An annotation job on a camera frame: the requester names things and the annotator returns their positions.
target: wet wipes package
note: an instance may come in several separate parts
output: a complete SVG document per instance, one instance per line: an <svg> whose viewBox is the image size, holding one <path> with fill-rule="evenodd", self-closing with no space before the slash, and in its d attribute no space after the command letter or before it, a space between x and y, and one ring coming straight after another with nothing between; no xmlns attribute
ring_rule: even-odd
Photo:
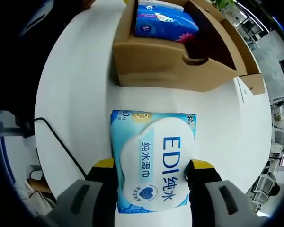
<svg viewBox="0 0 284 227"><path fill-rule="evenodd" d="M199 28L189 14L155 3L138 4L135 36L187 43Z"/></svg>
<svg viewBox="0 0 284 227"><path fill-rule="evenodd" d="M111 139L119 213L168 210L188 202L184 169L195 149L196 115L114 110Z"/></svg>

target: cardboard box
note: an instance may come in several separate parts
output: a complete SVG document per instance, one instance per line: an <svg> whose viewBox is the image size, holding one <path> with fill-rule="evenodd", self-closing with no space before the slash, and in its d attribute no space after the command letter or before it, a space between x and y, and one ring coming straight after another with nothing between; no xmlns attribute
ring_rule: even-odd
<svg viewBox="0 0 284 227"><path fill-rule="evenodd" d="M240 76L253 94L265 92L260 69L250 49L214 6L206 0L164 1L183 6L200 31L185 46L169 40L135 37L137 0L130 0L113 43L122 86L205 92Z"/></svg>

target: table surface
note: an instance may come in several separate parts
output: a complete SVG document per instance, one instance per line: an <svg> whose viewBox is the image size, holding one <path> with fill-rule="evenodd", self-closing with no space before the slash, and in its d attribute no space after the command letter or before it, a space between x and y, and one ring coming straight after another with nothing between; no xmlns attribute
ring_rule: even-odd
<svg viewBox="0 0 284 227"><path fill-rule="evenodd" d="M206 93L114 85L108 76L111 47L124 7L121 0L97 0L68 24L45 64L35 117L48 120L88 173L96 162L112 156L112 110L197 114L198 149L192 151L193 156L212 163L223 180L247 192L269 158L271 112L267 92L253 96L240 78ZM44 122L35 122L35 137L44 175L57 197L83 175ZM187 206L175 210L190 216ZM170 212L145 214L156 218L143 224L155 225L156 219L168 226L181 222L166 218ZM123 218L116 215L116 224ZM131 216L126 221L134 224L137 219ZM181 223L191 226L191 220Z"/></svg>

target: green plant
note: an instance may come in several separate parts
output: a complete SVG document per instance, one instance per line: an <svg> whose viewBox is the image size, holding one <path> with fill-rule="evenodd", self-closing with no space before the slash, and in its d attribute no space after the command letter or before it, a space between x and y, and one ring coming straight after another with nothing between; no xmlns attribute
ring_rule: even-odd
<svg viewBox="0 0 284 227"><path fill-rule="evenodd" d="M227 3L231 4L232 6L235 4L233 0L210 0L212 3L216 5L218 9L224 8Z"/></svg>

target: blue tissue package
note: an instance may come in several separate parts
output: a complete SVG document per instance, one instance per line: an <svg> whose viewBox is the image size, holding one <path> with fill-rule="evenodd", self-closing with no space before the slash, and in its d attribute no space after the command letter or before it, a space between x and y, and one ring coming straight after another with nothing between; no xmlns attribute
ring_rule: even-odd
<svg viewBox="0 0 284 227"><path fill-rule="evenodd" d="M189 14L155 4L138 4L135 36L187 43L199 28Z"/></svg>
<svg viewBox="0 0 284 227"><path fill-rule="evenodd" d="M195 114L186 113L112 112L119 213L149 213L187 205L184 170L195 151L196 121Z"/></svg>

